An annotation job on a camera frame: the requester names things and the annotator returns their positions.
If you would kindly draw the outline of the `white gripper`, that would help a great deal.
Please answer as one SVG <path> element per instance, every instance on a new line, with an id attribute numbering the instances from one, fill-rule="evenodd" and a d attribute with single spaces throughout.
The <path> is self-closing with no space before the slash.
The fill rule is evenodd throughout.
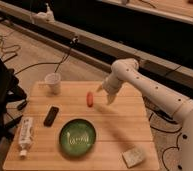
<path id="1" fill-rule="evenodd" d="M 123 82 L 119 80 L 115 75 L 109 75 L 105 78 L 102 85 L 99 85 L 96 92 L 101 92 L 103 89 L 108 93 L 107 104 L 112 104 L 116 99 L 116 94 L 122 87 Z"/>

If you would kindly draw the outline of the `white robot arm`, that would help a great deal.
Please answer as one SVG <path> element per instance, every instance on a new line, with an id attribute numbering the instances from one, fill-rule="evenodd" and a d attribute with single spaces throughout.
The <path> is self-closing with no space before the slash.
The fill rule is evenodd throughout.
<path id="1" fill-rule="evenodd" d="M 193 100 L 138 72 L 139 63 L 133 58 L 116 60 L 111 73 L 97 91 L 107 92 L 111 104 L 124 82 L 130 83 L 162 111 L 182 126 L 179 143 L 179 166 L 182 171 L 193 171 Z"/>

